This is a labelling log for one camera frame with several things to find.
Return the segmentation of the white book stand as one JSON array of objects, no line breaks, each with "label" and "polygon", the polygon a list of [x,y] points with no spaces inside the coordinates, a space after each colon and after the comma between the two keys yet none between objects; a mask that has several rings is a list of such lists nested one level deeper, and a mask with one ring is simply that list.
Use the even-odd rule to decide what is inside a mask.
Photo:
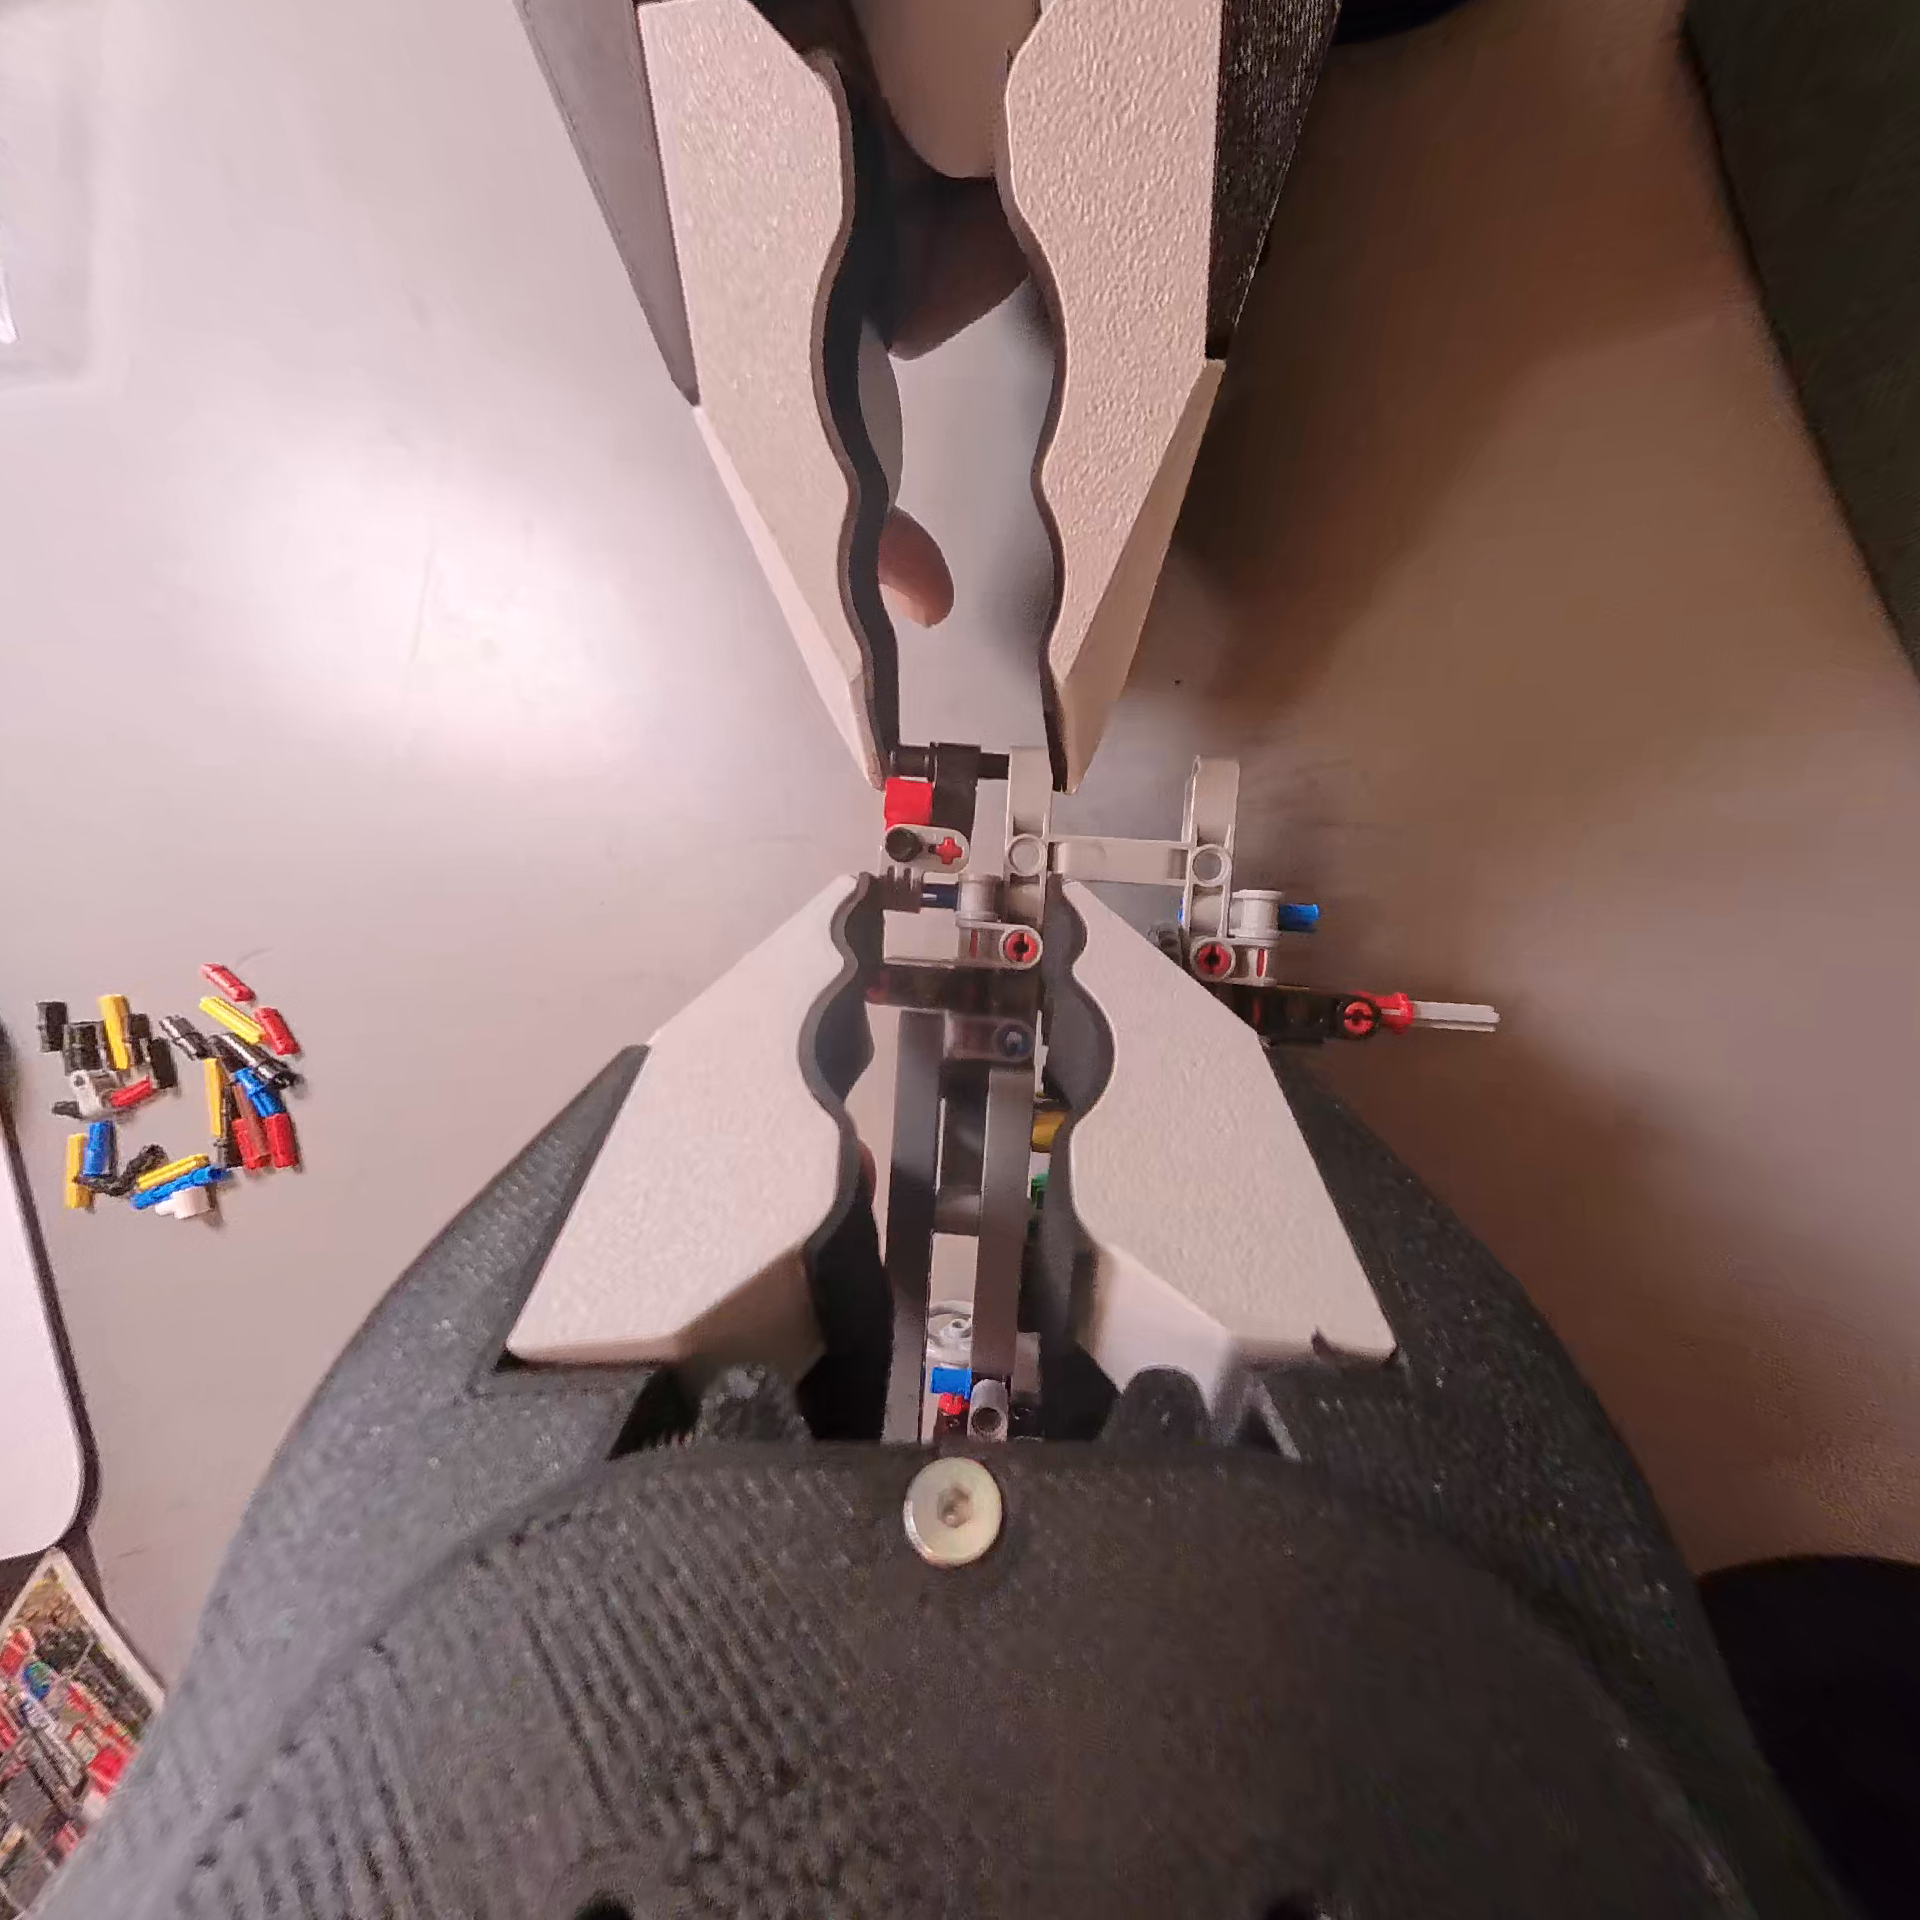
[{"label": "white book stand", "polygon": [[12,1115],[2,1146],[2,1560],[64,1550],[99,1579],[99,1454]]}]

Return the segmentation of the pile of small lego pins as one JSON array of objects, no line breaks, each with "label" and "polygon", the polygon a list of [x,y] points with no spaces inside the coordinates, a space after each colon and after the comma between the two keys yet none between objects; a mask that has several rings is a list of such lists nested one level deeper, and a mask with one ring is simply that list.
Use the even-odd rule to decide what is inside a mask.
[{"label": "pile of small lego pins", "polygon": [[299,1175],[303,1044],[290,1016],[221,962],[192,1011],[128,994],[41,1000],[36,1044],[60,1068],[60,1208],[221,1221],[229,1199]]}]

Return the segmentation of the grey lego chassis assembly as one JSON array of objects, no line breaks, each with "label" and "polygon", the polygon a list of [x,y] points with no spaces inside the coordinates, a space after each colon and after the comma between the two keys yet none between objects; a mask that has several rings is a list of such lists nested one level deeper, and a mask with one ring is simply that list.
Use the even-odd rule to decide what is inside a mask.
[{"label": "grey lego chassis assembly", "polygon": [[936,919],[863,976],[870,1008],[898,1016],[883,1218],[893,1443],[1001,1443],[1043,1421],[1052,1361],[1099,1370],[1043,1299],[1048,1164],[1067,1117],[1044,1073],[1044,924],[1061,880],[1091,885],[1252,1027],[1274,1073],[1284,1048],[1501,1027],[1491,1004],[1298,980],[1289,950],[1322,914],[1236,880],[1235,759],[1192,765],[1178,832],[1163,837],[1062,827],[1056,802],[1044,753],[1013,753],[1005,783],[933,783],[931,826],[883,827],[887,908]]}]

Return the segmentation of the lego sticker sheet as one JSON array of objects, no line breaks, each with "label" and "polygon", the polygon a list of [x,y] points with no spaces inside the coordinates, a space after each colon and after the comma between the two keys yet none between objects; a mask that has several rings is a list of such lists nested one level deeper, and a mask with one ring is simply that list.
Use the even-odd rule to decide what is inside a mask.
[{"label": "lego sticker sheet", "polygon": [[103,1819],[165,1688],[64,1550],[2,1621],[2,1916],[26,1916]]}]

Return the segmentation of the person's right hand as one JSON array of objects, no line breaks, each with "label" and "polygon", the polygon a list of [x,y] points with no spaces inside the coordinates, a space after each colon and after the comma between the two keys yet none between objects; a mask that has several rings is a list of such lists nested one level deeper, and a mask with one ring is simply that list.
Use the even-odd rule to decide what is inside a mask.
[{"label": "person's right hand", "polygon": [[[946,178],[913,151],[890,174],[893,242],[878,304],[878,339],[897,360],[919,360],[1009,300],[1029,278],[1022,244],[986,178]],[[878,540],[887,608],[923,629],[955,605],[946,556],[907,509]]]}]

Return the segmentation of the green sweatshirt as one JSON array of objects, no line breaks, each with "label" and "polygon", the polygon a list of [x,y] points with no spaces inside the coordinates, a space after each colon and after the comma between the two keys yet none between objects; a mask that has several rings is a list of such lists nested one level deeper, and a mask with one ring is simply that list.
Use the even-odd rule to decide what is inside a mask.
[{"label": "green sweatshirt", "polygon": [[1688,2],[1763,318],[1919,663],[1919,5]]}]

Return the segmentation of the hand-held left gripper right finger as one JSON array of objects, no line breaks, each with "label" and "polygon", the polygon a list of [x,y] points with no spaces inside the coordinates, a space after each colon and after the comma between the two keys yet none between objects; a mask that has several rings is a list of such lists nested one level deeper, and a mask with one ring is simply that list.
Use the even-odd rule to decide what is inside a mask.
[{"label": "hand-held left gripper right finger", "polygon": [[1048,905],[1044,1314],[1112,1382],[1205,1402],[1395,1332],[1263,1039],[1091,885]]}]

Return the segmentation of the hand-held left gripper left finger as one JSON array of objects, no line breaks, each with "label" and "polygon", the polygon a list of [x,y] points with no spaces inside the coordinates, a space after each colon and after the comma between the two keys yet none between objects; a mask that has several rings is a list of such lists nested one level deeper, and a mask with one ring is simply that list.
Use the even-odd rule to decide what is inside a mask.
[{"label": "hand-held left gripper left finger", "polygon": [[883,908],[832,878],[647,1042],[513,1324],[527,1366],[764,1363],[831,1351],[816,1269],[858,1186]]}]

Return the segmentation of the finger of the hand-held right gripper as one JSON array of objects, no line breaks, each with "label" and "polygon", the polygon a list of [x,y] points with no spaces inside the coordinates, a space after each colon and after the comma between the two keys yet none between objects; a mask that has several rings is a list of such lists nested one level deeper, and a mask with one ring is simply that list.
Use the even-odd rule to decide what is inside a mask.
[{"label": "finger of the hand-held right gripper", "polygon": [[1225,364],[1210,352],[1220,2],[1061,2],[1013,56],[998,180],[1057,339],[1036,489],[1056,784],[1091,772]]},{"label": "finger of the hand-held right gripper", "polygon": [[754,5],[642,5],[637,31],[694,420],[831,724],[882,788],[898,643],[878,595],[889,466],[861,395],[861,126],[831,56]]}]

